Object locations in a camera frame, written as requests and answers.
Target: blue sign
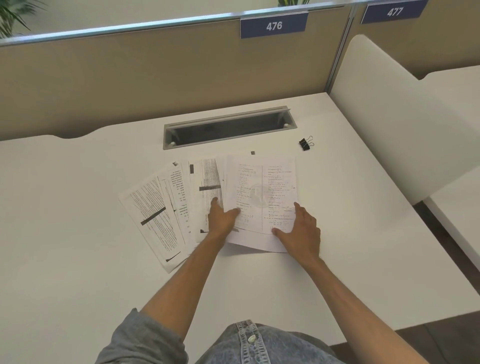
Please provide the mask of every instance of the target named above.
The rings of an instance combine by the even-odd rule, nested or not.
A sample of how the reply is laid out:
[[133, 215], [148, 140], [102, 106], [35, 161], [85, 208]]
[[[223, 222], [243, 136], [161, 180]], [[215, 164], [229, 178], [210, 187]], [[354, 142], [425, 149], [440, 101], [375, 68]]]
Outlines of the blue sign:
[[240, 38], [305, 31], [308, 12], [240, 19]]
[[369, 4], [361, 24], [418, 18], [425, 9], [427, 2], [428, 0], [409, 0]]

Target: gray sleeve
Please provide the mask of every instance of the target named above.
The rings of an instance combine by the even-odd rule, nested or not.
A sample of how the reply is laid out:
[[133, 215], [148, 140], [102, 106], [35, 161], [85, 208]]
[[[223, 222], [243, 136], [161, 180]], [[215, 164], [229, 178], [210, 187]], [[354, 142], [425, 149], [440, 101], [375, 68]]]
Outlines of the gray sleeve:
[[180, 336], [133, 309], [113, 332], [96, 364], [186, 364]]

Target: black binder clip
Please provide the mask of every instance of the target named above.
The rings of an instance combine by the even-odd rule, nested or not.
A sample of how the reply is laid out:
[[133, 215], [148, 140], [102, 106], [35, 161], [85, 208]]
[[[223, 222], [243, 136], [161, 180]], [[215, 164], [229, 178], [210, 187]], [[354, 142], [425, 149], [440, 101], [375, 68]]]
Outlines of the black binder clip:
[[307, 140], [303, 138], [302, 140], [299, 141], [301, 147], [303, 150], [309, 150], [311, 146], [314, 146], [315, 144], [313, 143], [313, 136], [309, 136]]

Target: green plant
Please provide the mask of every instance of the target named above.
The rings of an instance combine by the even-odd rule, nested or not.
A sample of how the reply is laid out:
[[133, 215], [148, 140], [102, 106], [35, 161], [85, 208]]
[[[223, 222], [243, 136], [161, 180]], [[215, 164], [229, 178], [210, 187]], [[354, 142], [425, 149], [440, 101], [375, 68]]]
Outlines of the green plant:
[[[302, 0], [301, 5], [308, 4], [310, 0]], [[279, 6], [298, 5], [299, 0], [278, 0]]]
[[39, 0], [0, 0], [0, 38], [13, 35], [13, 25], [16, 21], [28, 29], [22, 16], [35, 14], [37, 9], [42, 9], [40, 4], [44, 5]]

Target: desk divider panel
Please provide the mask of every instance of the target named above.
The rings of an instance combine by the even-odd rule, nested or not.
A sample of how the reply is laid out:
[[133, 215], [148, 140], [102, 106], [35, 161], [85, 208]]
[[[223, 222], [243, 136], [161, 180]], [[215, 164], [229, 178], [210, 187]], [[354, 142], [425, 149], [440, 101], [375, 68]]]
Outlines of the desk divider panel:
[[13, 42], [0, 47], [0, 140], [78, 137], [117, 123], [323, 92], [350, 9], [313, 10], [304, 32], [249, 39], [240, 39], [237, 18]]
[[480, 135], [364, 35], [330, 97], [411, 204], [480, 164]]
[[429, 0], [419, 18], [361, 24], [369, 3], [375, 2], [357, 5], [340, 63], [350, 40], [364, 34], [420, 79], [430, 72], [480, 64], [480, 1]]

